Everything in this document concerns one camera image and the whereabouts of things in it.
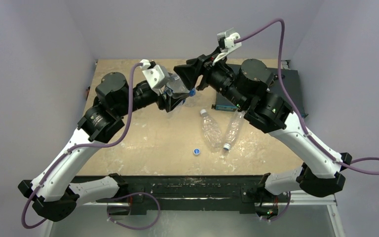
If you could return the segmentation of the green label water bottle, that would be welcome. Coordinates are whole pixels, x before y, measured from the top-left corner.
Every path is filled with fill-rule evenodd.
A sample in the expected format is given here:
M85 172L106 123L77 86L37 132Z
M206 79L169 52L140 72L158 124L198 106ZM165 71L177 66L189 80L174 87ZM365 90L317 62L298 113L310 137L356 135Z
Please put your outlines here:
M177 74L169 74L164 93L173 99L186 99L191 94Z

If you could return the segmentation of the clear bottle white cap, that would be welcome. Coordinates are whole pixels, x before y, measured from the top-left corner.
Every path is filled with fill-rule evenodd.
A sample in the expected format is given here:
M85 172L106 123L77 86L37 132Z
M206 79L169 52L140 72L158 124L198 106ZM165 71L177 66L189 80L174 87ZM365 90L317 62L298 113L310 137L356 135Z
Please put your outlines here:
M206 109L200 110L201 129L205 142L211 152L218 152L222 145L222 132L218 122L207 112Z

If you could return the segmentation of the blue white bottle cap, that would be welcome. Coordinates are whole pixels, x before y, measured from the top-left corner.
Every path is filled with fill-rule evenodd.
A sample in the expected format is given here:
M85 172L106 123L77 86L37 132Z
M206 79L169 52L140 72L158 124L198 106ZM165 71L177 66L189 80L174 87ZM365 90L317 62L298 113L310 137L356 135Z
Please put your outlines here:
M200 154L200 150L199 150L199 149L194 149L194 150L193 150L193 154L194 154L195 156L198 156L198 155Z

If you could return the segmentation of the blue label Pocari bottle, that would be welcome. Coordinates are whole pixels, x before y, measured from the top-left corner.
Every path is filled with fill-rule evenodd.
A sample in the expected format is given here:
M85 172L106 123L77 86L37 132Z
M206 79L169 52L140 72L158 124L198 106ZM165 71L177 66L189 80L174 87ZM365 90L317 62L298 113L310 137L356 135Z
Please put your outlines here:
M183 105L186 106L186 107L193 107L195 106L195 100L196 100L196 90L195 88L193 88L190 92L189 92L189 96L185 99Z

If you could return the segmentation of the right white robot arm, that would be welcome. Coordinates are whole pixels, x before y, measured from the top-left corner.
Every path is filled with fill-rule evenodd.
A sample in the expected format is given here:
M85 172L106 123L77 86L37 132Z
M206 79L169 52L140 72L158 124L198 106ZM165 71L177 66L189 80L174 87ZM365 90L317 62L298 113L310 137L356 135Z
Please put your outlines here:
M275 75L262 61L244 60L235 72L225 60L214 62L211 56L201 55L174 71L188 88L215 89L245 113L250 125L282 142L303 161L291 171L266 174L257 188L260 199L269 201L297 190L323 198L343 189L346 178L341 171L351 163L351 155L335 152L303 131L301 116L285 98L269 91Z

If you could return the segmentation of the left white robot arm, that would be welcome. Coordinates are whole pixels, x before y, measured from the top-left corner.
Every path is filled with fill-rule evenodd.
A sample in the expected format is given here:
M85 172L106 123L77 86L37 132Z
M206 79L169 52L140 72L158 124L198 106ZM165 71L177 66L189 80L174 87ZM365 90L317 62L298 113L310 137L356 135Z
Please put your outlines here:
M126 199L128 184L119 174L84 183L74 183L73 179L97 151L117 145L115 134L126 136L134 111L156 104L170 112L193 90L177 74L158 74L149 69L144 70L144 76L144 81L133 85L122 73L106 74L96 86L92 107L79 120L59 155L38 177L20 182L19 191L38 216L58 222L86 203Z

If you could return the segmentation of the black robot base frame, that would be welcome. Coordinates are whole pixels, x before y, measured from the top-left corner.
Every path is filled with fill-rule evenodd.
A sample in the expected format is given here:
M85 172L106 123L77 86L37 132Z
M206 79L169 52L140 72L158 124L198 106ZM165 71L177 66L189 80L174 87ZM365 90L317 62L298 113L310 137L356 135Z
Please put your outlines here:
M276 214L288 201L288 193L278 196L264 189L262 175L137 176L122 175L125 186L114 197L95 202L131 207L132 215L149 210L236 211L240 214Z

